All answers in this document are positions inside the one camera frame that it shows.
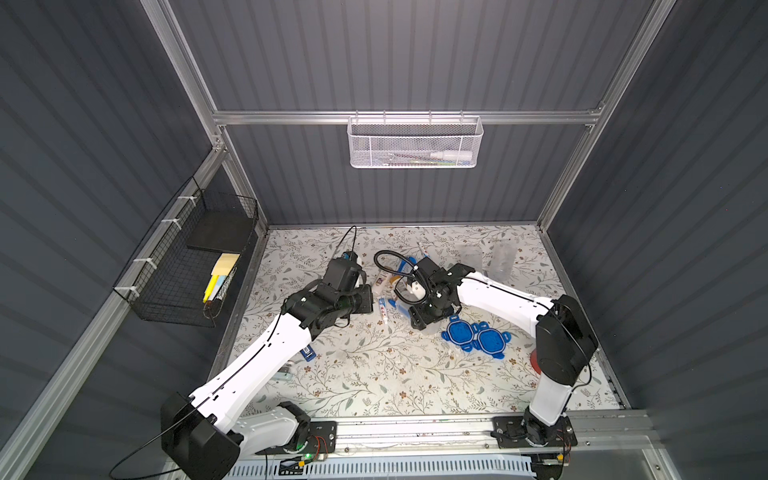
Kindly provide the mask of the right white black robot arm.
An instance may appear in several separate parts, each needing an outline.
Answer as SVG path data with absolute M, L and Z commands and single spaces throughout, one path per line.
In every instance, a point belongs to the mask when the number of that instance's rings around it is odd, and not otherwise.
M 551 299 L 503 285 L 467 265 L 445 269 L 428 257 L 411 262 L 404 274 L 412 326 L 457 316 L 463 307 L 486 311 L 524 332 L 534 342 L 540 380 L 526 414 L 534 423 L 556 424 L 583 370 L 598 349 L 594 329 L 574 297 Z

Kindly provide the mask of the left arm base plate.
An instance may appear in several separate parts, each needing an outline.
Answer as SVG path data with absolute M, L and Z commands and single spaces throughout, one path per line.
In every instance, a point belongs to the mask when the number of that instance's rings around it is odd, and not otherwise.
M 330 454 L 336 450 L 338 423 L 336 421 L 311 421 L 304 430 L 299 429 L 298 443 L 276 446 L 258 452 L 258 455 Z

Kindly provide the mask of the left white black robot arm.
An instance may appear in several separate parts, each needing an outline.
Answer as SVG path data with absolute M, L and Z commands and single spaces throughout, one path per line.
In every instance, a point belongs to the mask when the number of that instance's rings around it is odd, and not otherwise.
M 309 418 L 282 403 L 248 423 L 245 407 L 294 355 L 340 318 L 372 312 L 372 289 L 332 289 L 320 280 L 287 297 L 279 314 L 246 351 L 191 394 L 160 408 L 161 448 L 190 479 L 221 479 L 245 453 L 303 442 Z

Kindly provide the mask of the blue container lid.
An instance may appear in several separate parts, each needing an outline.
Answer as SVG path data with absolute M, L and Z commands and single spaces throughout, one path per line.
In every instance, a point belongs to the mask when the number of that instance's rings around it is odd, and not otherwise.
M 473 347 L 492 358 L 503 359 L 505 349 L 511 341 L 512 335 L 507 331 L 499 331 L 494 328 L 478 331 L 473 340 Z
M 474 349 L 477 328 L 462 320 L 458 315 L 452 315 L 448 319 L 448 324 L 440 333 L 443 340 L 459 347 L 464 352 L 471 352 Z

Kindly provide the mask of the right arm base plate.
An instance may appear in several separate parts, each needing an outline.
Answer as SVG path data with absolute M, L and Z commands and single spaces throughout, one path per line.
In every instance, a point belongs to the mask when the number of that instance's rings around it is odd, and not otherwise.
M 548 426 L 536 417 L 523 414 L 495 416 L 491 419 L 491 437 L 500 448 L 552 447 L 569 451 L 578 445 L 575 429 L 566 415 Z

